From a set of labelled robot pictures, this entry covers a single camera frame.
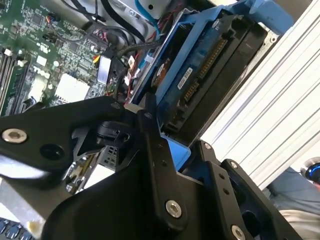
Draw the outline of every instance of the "ram slot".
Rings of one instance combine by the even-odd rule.
[[[11,75],[16,60],[5,54],[2,55],[0,62],[0,113],[3,111]]]
[[[26,75],[27,75],[28,70],[29,70],[29,65],[24,66],[22,69],[19,70],[19,73],[17,75],[12,76],[12,78],[14,77],[14,79],[10,80],[10,82],[14,81],[14,84],[15,84],[14,93],[15,94],[14,94],[14,96],[11,96],[13,98],[12,105],[8,106],[8,108],[9,108],[8,114],[9,115],[18,113],[17,107],[19,104],[19,99],[20,99],[20,96],[21,96],[21,93],[23,90],[23,86],[26,81]]]

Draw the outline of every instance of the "black cable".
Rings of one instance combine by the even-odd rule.
[[[97,21],[98,19],[98,16],[99,16],[99,13],[98,13],[98,0],[94,0],[94,6],[95,6],[95,20]]]
[[[120,58],[123,55],[125,55],[126,53],[129,52],[134,52],[134,51],[139,51],[139,50],[148,50],[148,49],[154,49],[158,46],[161,46],[165,41],[165,38],[161,38],[157,41],[151,41],[151,42],[145,42],[145,43],[140,43],[140,44],[135,44],[135,45],[130,45],[127,46],[125,48],[123,48],[122,50],[120,50],[117,53],[117,57]]]
[[[135,27],[133,27],[130,23],[128,23],[126,20],[124,20],[118,13],[116,13],[116,11],[110,5],[109,0],[101,0],[101,2],[102,2],[102,5],[103,5],[105,11],[109,14],[109,16],[113,20],[115,20],[120,26],[122,26],[128,32],[135,35],[143,43],[146,41],[144,36]]]
[[[92,24],[94,24],[97,28],[103,29],[105,31],[112,31],[112,33],[114,35],[116,35],[117,37],[121,38],[124,40],[124,42],[127,45],[130,45],[129,40],[127,35],[124,32],[128,32],[128,34],[132,37],[133,43],[136,44],[136,39],[135,37],[132,35],[131,32],[127,31],[126,29],[119,27],[119,26],[106,26],[102,23],[96,22],[92,19],[92,17],[87,15],[87,10],[79,3],[78,0],[71,0],[71,2],[73,3],[73,5],[75,5],[81,12],[83,11],[84,13],[82,13],[86,19],[88,19],[88,21]]]
[[[91,16],[91,17],[95,17],[95,16],[96,16],[95,13],[87,12],[86,8],[83,7],[82,5],[81,5],[81,9],[79,9],[79,7],[77,7],[76,5],[75,5],[76,7],[73,7],[73,6],[71,6],[70,4],[68,4],[68,3],[66,2],[66,0],[61,0],[61,2],[63,2],[63,4],[66,5],[68,8],[70,8],[70,9],[72,9],[73,11],[76,11],[76,12],[78,12],[78,13],[80,13],[80,14],[83,14],[83,15],[86,15],[86,16]]]
[[[116,83],[115,83],[115,87],[114,87],[114,92],[113,92],[113,98],[115,100],[118,100],[118,93],[119,93],[119,88],[121,86],[121,83],[123,81],[123,78],[125,77],[127,71],[128,71],[128,67],[125,67],[118,75],[118,77],[116,78]]]

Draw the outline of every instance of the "chip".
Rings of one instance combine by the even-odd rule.
[[[13,35],[16,35],[18,33],[18,28],[16,26],[12,26],[10,31]]]
[[[78,50],[78,44],[76,44],[75,42],[71,42],[69,46],[69,50],[75,53]]]
[[[32,17],[32,22],[34,22],[35,24],[37,24],[38,26],[41,25],[42,23],[42,17],[38,14],[34,14]]]

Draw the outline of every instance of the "circuit board component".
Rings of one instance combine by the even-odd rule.
[[[60,39],[48,20],[70,41]],[[70,97],[77,101],[103,95],[105,85],[97,82],[93,61],[108,44],[95,36],[82,39],[85,34],[42,6],[41,0],[0,0],[0,115],[21,113],[31,99],[28,102],[52,107],[69,102],[68,94],[81,96]],[[62,91],[63,76],[75,79],[83,91]]]

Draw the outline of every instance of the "hex bolt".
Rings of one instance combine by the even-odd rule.
[[[238,165],[234,161],[230,162],[230,164],[234,169],[238,168]]]
[[[231,231],[237,240],[246,240],[244,232],[237,225],[232,225]]]
[[[174,201],[174,200],[169,200],[165,203],[165,209],[170,214],[172,217],[175,219],[178,219],[182,215],[182,210],[180,205]]]
[[[205,146],[205,148],[208,149],[208,150],[211,150],[211,148],[212,148],[208,143],[205,143],[204,146]]]
[[[2,139],[11,144],[22,144],[27,138],[27,133],[17,128],[10,128],[2,133]]]

